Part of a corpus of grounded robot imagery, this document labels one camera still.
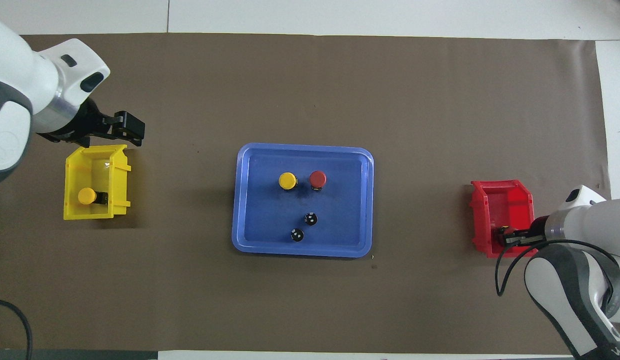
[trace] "yellow plastic container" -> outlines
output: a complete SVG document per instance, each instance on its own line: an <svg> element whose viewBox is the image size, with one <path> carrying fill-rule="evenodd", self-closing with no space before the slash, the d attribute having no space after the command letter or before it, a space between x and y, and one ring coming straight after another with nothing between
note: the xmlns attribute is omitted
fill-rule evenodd
<svg viewBox="0 0 620 360"><path fill-rule="evenodd" d="M128 196L128 157L123 153L127 145L104 145L77 148L65 160L65 191L63 219L112 219L125 215L130 206ZM107 203L80 202L82 189L106 192Z"/></svg>

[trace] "black cable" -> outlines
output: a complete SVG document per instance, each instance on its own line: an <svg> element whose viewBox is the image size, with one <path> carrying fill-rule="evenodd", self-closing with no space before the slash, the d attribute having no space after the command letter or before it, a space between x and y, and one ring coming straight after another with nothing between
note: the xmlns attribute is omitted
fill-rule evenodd
<svg viewBox="0 0 620 360"><path fill-rule="evenodd" d="M594 249L600 252L601 254L605 255L605 257L612 260L614 264L618 265L618 262L614 258L614 256L612 256L608 251L605 251L604 249L596 246L595 244L586 243L586 242L579 241L579 240L568 240L568 239L546 240L546 241L541 241L540 243L532 244L530 245L529 248L525 249L524 251L521 251L521 253L518 256L516 256L514 260L512 260L512 264L508 266L506 275L503 277L503 282L501 283L501 287L499 287L499 264L500 262L502 262L502 257L504 257L504 254L506 253L506 251L518 245L519 243L520 241L509 244L509 246L505 246L503 248L503 251L501 251L501 253L499 254L499 258L497 259L497 264L494 267L494 285L497 289L498 296L502 296L504 294L506 290L506 284L508 283L508 278L510 277L512 269L514 269L514 266L519 262L519 260L521 260L521 258L523 258L527 253L531 252L532 250L542 248L550 244L575 244L575 245L585 246L586 248L591 248L591 249Z"/></svg>
<svg viewBox="0 0 620 360"><path fill-rule="evenodd" d="M19 309L19 307L16 307L8 301L0 300L0 305L12 310L12 312L19 317L21 323L23 324L23 328L26 330L26 341L28 342L26 346L26 360L30 360L32 358L32 330L30 328L28 318Z"/></svg>

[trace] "yellow button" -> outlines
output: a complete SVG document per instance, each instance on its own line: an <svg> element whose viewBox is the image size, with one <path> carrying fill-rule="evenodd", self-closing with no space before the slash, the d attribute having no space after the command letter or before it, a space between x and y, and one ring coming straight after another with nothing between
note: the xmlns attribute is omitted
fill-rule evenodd
<svg viewBox="0 0 620 360"><path fill-rule="evenodd" d="M285 191L297 186L297 177L294 173L284 172L278 177L278 185Z"/></svg>
<svg viewBox="0 0 620 360"><path fill-rule="evenodd" d="M97 199L97 193L90 187L84 187L79 190L79 203L90 205Z"/></svg>

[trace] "red push button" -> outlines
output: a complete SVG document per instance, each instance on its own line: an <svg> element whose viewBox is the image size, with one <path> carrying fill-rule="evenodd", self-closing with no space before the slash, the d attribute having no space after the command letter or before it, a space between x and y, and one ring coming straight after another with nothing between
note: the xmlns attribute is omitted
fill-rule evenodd
<svg viewBox="0 0 620 360"><path fill-rule="evenodd" d="M328 177L326 177L326 173L323 171L317 170L310 174L310 187L312 187L313 191L320 191L327 181Z"/></svg>

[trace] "brown mat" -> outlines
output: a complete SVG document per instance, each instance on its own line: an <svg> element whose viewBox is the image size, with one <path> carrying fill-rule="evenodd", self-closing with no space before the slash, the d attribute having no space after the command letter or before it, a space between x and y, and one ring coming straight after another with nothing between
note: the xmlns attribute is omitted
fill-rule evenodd
<svg viewBox="0 0 620 360"><path fill-rule="evenodd" d="M28 36L35 50L70 36ZM567 353L474 250L470 181L516 178L552 212L609 197L592 41L255 34L82 35L112 75L93 95L147 125L125 216L63 221L74 145L35 136L0 184L0 298L39 348ZM362 259L239 253L237 151L357 146L375 159ZM109 144L95 141L97 144ZM0 309L0 348L24 346Z"/></svg>

